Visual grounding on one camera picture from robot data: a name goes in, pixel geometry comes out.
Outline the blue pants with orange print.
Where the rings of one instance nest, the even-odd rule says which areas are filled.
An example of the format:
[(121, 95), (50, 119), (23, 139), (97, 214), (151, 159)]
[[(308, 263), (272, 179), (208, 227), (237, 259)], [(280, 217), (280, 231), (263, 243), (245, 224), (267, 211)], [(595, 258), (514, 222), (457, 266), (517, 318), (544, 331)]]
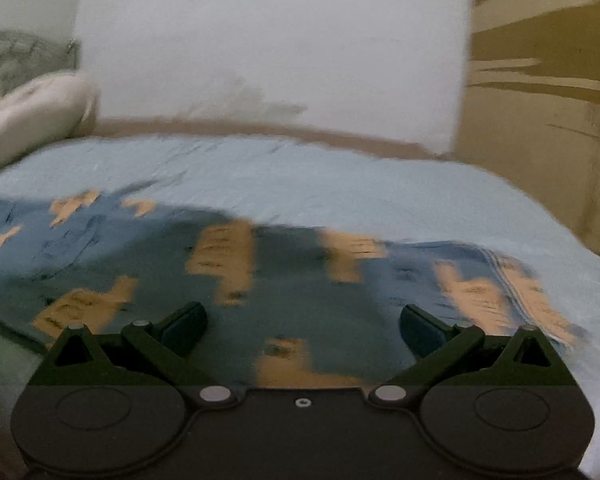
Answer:
[(124, 193), (0, 197), (0, 386), (24, 384), (72, 323), (114, 334), (189, 302), (209, 319), (184, 330), (194, 363), (247, 386), (382, 382), (437, 342), (406, 306), (490, 336), (533, 324), (562, 351), (585, 338), (528, 266), (474, 244), (258, 226)]

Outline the light blue bed sheet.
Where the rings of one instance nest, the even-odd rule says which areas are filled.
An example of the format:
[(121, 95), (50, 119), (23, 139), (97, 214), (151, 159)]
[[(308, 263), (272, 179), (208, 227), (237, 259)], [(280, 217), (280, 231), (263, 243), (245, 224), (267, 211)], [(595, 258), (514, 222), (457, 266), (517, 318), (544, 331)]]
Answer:
[(1, 197), (47, 200), (90, 188), (265, 224), (475, 243), (530, 264), (554, 307), (586, 333), (568, 362), (593, 404), (595, 436), (583, 466), (600, 479), (600, 257), (505, 180), (458, 162), (257, 136), (66, 141), (0, 170)]

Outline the cream rolled blanket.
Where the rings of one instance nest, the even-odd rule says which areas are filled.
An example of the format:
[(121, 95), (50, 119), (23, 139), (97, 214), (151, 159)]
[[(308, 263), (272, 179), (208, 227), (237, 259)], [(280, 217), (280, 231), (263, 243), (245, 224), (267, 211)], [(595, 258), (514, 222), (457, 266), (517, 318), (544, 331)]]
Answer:
[(0, 97), (0, 169), (41, 146), (86, 136), (96, 125), (98, 85), (79, 72), (39, 76)]

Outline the wooden plywood cabinet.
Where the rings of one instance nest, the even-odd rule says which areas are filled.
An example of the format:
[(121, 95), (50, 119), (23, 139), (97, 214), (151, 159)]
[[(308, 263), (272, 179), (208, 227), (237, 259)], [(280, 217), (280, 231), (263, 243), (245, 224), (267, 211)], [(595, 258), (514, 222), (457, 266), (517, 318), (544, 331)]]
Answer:
[(454, 155), (600, 256), (600, 0), (475, 0)]

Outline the grey metal headboard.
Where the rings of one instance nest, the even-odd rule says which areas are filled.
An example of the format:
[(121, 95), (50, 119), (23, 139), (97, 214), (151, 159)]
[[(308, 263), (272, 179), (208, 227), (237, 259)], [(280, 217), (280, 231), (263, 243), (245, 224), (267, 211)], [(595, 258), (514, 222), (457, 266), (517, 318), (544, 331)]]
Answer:
[(80, 62), (78, 40), (66, 44), (19, 30), (0, 30), (0, 96), (34, 78), (76, 70)]

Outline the brown wooden bed frame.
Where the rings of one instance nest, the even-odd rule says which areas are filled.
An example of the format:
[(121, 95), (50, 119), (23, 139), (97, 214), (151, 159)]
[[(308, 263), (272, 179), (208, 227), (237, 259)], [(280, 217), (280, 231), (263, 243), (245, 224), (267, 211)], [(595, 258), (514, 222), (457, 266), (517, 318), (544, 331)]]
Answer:
[(380, 158), (402, 160), (445, 160), (420, 144), (355, 136), (336, 130), (321, 130), (300, 126), (268, 124), (267, 122), (236, 122), (236, 120), (176, 118), (112, 118), (101, 119), (92, 136), (121, 139), (130, 136), (270, 136), (304, 144), (320, 144), (340, 150), (356, 151)]

